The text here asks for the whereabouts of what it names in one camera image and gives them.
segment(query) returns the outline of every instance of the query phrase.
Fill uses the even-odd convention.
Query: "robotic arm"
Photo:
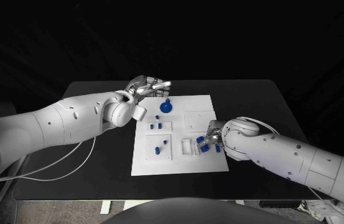
[[[134,118],[143,121],[144,97],[169,97],[172,82],[139,76],[123,91],[62,99],[46,108],[0,118],[0,173],[25,155],[80,143]]]
[[[258,125],[239,117],[229,122],[210,121],[199,147],[216,144],[236,161],[252,160],[281,177],[317,189],[344,201],[344,158],[281,136],[259,134]]]

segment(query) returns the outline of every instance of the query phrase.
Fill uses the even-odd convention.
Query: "table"
[[[64,98],[124,89],[128,81],[74,82]],[[278,132],[303,142],[305,135],[284,97],[271,80],[172,81],[172,96],[210,95],[219,119],[246,116],[268,123]],[[310,200],[310,189],[258,167],[252,161],[229,157],[229,172],[131,176],[136,120],[97,137],[95,150],[82,168],[67,178],[39,182],[21,179],[19,200],[154,200],[202,197],[221,200]],[[77,146],[62,145],[29,157],[25,173],[58,160]],[[32,177],[64,176],[82,163],[92,140],[55,166]]]

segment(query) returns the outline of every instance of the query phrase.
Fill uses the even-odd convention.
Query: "blue round knob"
[[[170,104],[170,99],[160,105],[160,110],[163,113],[170,113],[173,110],[173,105]]]

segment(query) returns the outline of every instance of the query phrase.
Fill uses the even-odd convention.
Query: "black background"
[[[74,81],[271,79],[310,143],[344,155],[343,0],[0,2],[0,99],[18,112]]]

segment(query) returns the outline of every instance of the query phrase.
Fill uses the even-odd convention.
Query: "white platform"
[[[195,153],[193,146],[192,156],[185,156],[182,154],[182,140],[190,139],[190,144],[193,145],[196,139],[200,136],[206,136],[206,130],[202,130],[208,128],[210,120],[216,119],[210,96],[175,96],[170,97],[170,101],[173,106],[170,113],[163,113],[160,111],[160,105],[166,102],[166,98],[146,98],[140,102],[140,106],[147,109],[147,115],[143,122],[137,122],[131,175],[141,176],[229,171],[225,151],[221,149],[221,153],[216,153],[215,145],[209,146],[210,150],[206,153],[199,151],[199,156],[198,153]],[[149,123],[153,122],[172,122],[172,131],[167,133],[163,130],[151,132]],[[186,131],[186,123],[193,125],[193,133],[189,133],[189,128]],[[164,157],[164,155],[166,157],[172,157],[172,159],[166,159],[166,161],[163,159],[147,159],[149,156],[156,155],[154,149],[149,149],[151,153],[147,154],[147,136],[162,135],[160,131],[164,132],[164,135],[167,134],[172,136],[172,155],[164,154],[164,145],[160,144],[162,141],[157,141],[157,144],[150,143],[150,145],[153,147],[157,145],[163,147],[160,153],[162,157]]]

